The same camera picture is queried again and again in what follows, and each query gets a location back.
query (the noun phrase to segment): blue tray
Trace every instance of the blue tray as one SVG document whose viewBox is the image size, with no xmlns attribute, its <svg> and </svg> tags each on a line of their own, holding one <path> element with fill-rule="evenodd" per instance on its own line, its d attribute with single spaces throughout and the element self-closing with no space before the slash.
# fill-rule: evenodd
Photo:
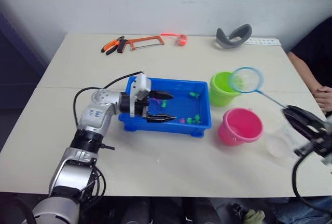
<svg viewBox="0 0 332 224">
<path fill-rule="evenodd" d="M 130 85 L 136 77 L 128 80 L 126 93 L 130 93 Z M 166 123 L 148 123 L 142 117 L 131 118 L 129 114 L 120 114 L 119 120 L 124 122 L 126 131 L 146 130 L 159 132 L 174 132 L 190 134 L 194 137 L 203 137 L 205 129 L 211 128 L 211 114 L 209 103 L 208 84 L 204 81 L 190 80 L 169 80 L 150 78 L 151 90 L 166 91 L 174 96 L 167 100 L 166 107 L 161 107 L 160 101 L 150 99 L 149 113 L 151 114 L 170 114 L 177 119 Z M 199 93 L 198 99 L 189 95 L 189 92 Z M 199 114 L 201 124 L 180 123 L 180 119 L 185 120 L 190 117 L 195 118 Z"/>
</svg>

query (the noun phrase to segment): orange pliers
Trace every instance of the orange pliers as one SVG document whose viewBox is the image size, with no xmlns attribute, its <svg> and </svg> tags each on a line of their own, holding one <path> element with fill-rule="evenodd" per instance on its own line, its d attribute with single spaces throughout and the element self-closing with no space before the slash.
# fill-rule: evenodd
<svg viewBox="0 0 332 224">
<path fill-rule="evenodd" d="M 108 44 L 106 44 L 102 48 L 102 53 L 106 51 L 106 55 L 112 54 L 119 46 L 120 42 L 125 38 L 125 36 L 120 36 L 117 39 L 114 39 L 113 41 L 110 41 Z"/>
</svg>

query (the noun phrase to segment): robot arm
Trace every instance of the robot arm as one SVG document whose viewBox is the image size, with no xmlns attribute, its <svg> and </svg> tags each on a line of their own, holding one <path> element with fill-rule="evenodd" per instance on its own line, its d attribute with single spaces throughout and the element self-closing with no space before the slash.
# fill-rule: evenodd
<svg viewBox="0 0 332 224">
<path fill-rule="evenodd" d="M 173 98 L 167 92 L 152 91 L 151 81 L 144 74 L 139 74 L 132 83 L 130 95 L 109 89 L 93 93 L 90 104 L 83 111 L 72 143 L 66 148 L 51 179 L 49 197 L 33 209 L 37 223 L 78 223 L 80 204 L 96 198 L 92 196 L 93 188 L 96 179 L 102 175 L 95 167 L 98 151 L 100 148 L 114 149 L 102 144 L 113 115 L 129 113 L 131 117 L 142 116 L 148 122 L 158 123 L 176 118 L 165 114 L 150 115 L 150 97 L 165 100 Z"/>
<path fill-rule="evenodd" d="M 285 107 L 283 114 L 292 127 L 309 140 L 303 147 L 294 150 L 294 153 L 299 156 L 299 159 L 295 163 L 292 171 L 293 192 L 297 199 L 304 205 L 332 215 L 331 209 L 316 207 L 304 199 L 298 192 L 296 183 L 297 170 L 300 164 L 311 153 L 315 152 L 321 156 L 323 158 L 322 162 L 325 165 L 332 164 L 332 117 L 327 118 L 327 121 L 323 121 L 314 114 L 296 106 Z"/>
</svg>

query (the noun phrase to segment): pink bucket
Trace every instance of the pink bucket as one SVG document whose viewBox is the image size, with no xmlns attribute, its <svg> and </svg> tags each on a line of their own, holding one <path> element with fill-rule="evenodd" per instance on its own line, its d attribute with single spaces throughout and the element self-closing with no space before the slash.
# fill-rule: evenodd
<svg viewBox="0 0 332 224">
<path fill-rule="evenodd" d="M 263 133 L 263 124 L 260 118 L 251 110 L 233 108 L 228 110 L 219 127 L 220 139 L 229 146 L 252 143 Z"/>
</svg>

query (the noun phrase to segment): human hand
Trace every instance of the human hand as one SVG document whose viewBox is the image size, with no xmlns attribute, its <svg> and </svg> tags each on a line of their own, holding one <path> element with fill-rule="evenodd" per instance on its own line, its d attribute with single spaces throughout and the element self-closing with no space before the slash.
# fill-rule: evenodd
<svg viewBox="0 0 332 224">
<path fill-rule="evenodd" d="M 322 111 L 324 112 L 332 111 L 332 88 L 329 87 L 318 88 L 313 93 L 313 96 Z"/>
</svg>

